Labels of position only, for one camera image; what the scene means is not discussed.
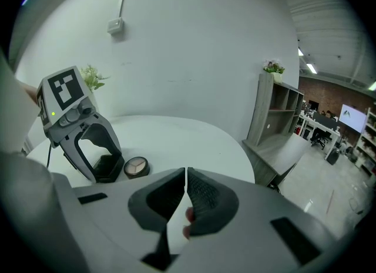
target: tv screen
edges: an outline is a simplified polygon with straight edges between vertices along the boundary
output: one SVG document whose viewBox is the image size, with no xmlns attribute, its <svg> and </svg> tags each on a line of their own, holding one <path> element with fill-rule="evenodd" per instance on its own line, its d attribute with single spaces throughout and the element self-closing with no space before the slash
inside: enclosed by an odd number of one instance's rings
<svg viewBox="0 0 376 273">
<path fill-rule="evenodd" d="M 353 128 L 355 131 L 361 133 L 365 125 L 367 115 L 359 110 L 351 108 L 347 105 L 342 105 L 340 122 Z"/>
</svg>

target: gray floor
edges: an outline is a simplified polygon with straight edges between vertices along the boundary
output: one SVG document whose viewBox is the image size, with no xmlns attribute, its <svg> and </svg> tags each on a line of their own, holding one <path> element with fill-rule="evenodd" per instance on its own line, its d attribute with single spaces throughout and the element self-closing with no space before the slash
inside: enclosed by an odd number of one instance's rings
<svg viewBox="0 0 376 273">
<path fill-rule="evenodd" d="M 353 229 L 370 206 L 369 176 L 346 156 L 335 165 L 324 160 L 321 147 L 311 147 L 280 184 L 283 196 L 315 216 L 336 238 Z"/>
</svg>

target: ceiling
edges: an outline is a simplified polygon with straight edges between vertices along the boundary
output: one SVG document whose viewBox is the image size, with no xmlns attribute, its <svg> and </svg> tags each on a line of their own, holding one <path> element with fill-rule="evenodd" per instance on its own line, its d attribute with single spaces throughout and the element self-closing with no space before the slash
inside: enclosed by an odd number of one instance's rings
<svg viewBox="0 0 376 273">
<path fill-rule="evenodd" d="M 13 68 L 43 20 L 64 0 L 30 0 L 15 22 L 9 62 Z M 286 0 L 296 27 L 300 77 L 311 77 L 352 88 L 376 98 L 373 45 L 346 0 Z M 318 72 L 312 74 L 306 63 Z"/>
<path fill-rule="evenodd" d="M 368 90 L 376 81 L 374 48 L 346 0 L 286 0 L 297 31 L 300 77 L 311 77 Z M 317 75 L 307 63 L 313 64 Z"/>
</svg>

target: finger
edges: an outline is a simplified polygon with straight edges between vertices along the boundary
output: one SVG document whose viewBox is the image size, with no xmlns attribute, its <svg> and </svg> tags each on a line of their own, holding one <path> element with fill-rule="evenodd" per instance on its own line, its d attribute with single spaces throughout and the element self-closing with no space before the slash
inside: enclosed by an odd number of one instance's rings
<svg viewBox="0 0 376 273">
<path fill-rule="evenodd" d="M 186 218 L 191 223 L 194 221 L 193 207 L 188 207 L 186 210 Z"/>
<path fill-rule="evenodd" d="M 183 227 L 183 235 L 185 238 L 189 240 L 189 235 L 190 235 L 190 226 L 184 226 Z"/>
</svg>

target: curved white wall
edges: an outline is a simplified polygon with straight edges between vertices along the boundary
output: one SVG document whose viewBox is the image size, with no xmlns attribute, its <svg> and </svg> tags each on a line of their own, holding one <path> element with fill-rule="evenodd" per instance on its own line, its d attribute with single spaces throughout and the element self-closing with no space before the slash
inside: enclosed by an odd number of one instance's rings
<svg viewBox="0 0 376 273">
<path fill-rule="evenodd" d="M 104 116 L 156 114 L 208 122 L 245 139 L 263 60 L 298 86 L 297 36 L 284 0 L 125 0 L 123 40 L 106 33 L 119 0 L 66 0 L 30 41 L 18 79 L 90 63 L 111 76 Z"/>
</svg>

